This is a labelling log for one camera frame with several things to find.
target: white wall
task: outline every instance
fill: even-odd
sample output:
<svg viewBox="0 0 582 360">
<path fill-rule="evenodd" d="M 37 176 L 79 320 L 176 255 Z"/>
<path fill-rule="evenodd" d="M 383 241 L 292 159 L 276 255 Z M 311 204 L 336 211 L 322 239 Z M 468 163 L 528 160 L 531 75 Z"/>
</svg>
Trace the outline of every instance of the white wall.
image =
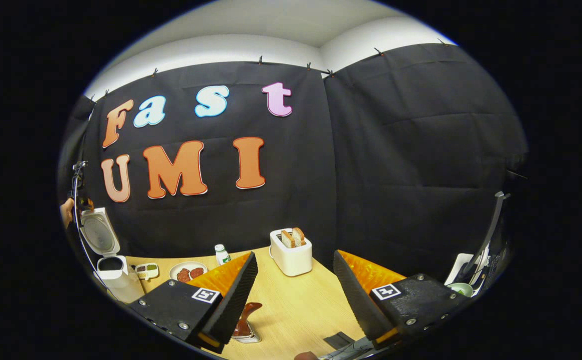
<svg viewBox="0 0 582 360">
<path fill-rule="evenodd" d="M 409 16 L 374 20 L 342 34 L 316 48 L 304 43 L 252 34 L 218 34 L 181 39 L 134 55 L 102 72 L 87 87 L 84 95 L 94 100 L 134 80 L 158 71 L 214 62 L 263 62 L 306 66 L 338 71 L 359 60 L 414 44 L 453 44 L 450 39 Z"/>
<path fill-rule="evenodd" d="M 415 44 L 453 44 L 436 30 L 409 17 L 398 16 L 370 21 L 343 32 L 320 48 L 320 54 L 329 69 L 338 71 L 350 64 L 377 55 L 380 51 Z"/>
</svg>

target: plate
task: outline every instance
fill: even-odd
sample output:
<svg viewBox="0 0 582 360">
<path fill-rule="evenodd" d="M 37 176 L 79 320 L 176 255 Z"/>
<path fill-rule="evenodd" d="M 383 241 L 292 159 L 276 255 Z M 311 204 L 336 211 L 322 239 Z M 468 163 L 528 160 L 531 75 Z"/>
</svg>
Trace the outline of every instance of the plate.
<svg viewBox="0 0 582 360">
<path fill-rule="evenodd" d="M 206 268 L 206 266 L 204 266 L 204 264 L 202 264 L 201 262 L 197 262 L 197 261 L 185 261 L 185 262 L 181 262 L 179 264 L 177 264 L 176 266 L 173 266 L 171 268 L 171 270 L 169 271 L 169 277 L 172 278 L 173 280 L 177 280 L 177 273 L 179 273 L 180 271 L 182 271 L 182 269 L 188 269 L 188 271 L 192 271 L 195 268 L 202 268 L 204 269 L 204 272 L 202 272 L 202 274 L 206 274 L 209 270 Z"/>
</svg>

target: wooden table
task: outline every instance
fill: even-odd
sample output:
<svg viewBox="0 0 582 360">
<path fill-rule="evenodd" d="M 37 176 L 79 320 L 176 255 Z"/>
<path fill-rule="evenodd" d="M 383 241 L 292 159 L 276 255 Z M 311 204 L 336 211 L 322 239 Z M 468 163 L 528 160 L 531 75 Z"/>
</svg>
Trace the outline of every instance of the wooden table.
<svg viewBox="0 0 582 360">
<path fill-rule="evenodd" d="M 231 257 L 234 259 L 248 252 L 231 253 Z M 232 339 L 220 357 L 230 360 L 292 360 L 295 355 L 306 351 L 321 356 L 335 350 L 324 338 L 340 331 L 354 340 L 364 337 L 335 274 L 313 259 L 310 272 L 286 276 L 268 255 L 268 246 L 253 252 L 259 271 L 248 301 L 263 306 L 249 316 L 249 323 L 261 342 L 244 344 Z M 169 280 L 170 269 L 181 262 L 200 262 L 209 270 L 218 266 L 215 255 L 178 259 L 127 256 L 126 260 L 130 265 L 158 264 L 158 277 L 150 282 L 140 280 L 145 292 Z"/>
</svg>

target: toast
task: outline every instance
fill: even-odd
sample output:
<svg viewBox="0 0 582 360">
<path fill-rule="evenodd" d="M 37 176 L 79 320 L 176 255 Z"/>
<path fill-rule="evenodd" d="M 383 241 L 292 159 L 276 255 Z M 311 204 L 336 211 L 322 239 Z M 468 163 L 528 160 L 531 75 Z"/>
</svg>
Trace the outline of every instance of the toast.
<svg viewBox="0 0 582 360">
<path fill-rule="evenodd" d="M 295 248 L 302 245 L 306 245 L 306 241 L 304 241 L 304 233 L 302 232 L 302 230 L 300 230 L 299 227 L 294 227 L 291 234 L 295 242 Z"/>
<path fill-rule="evenodd" d="M 293 237 L 291 236 L 291 234 L 289 234 L 288 232 L 282 230 L 282 244 L 284 244 L 284 246 L 286 246 L 287 248 L 291 249 L 291 248 L 295 248 L 295 240 L 293 240 Z"/>
</svg>

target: small bottle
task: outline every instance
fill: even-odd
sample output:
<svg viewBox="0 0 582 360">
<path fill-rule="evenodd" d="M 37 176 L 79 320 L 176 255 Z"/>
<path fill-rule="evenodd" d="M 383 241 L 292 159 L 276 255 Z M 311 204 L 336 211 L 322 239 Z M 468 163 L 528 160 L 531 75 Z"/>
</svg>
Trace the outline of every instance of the small bottle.
<svg viewBox="0 0 582 360">
<path fill-rule="evenodd" d="M 231 255 L 225 250 L 224 245 L 217 244 L 215 246 L 215 259 L 218 265 L 223 265 L 231 260 Z"/>
</svg>

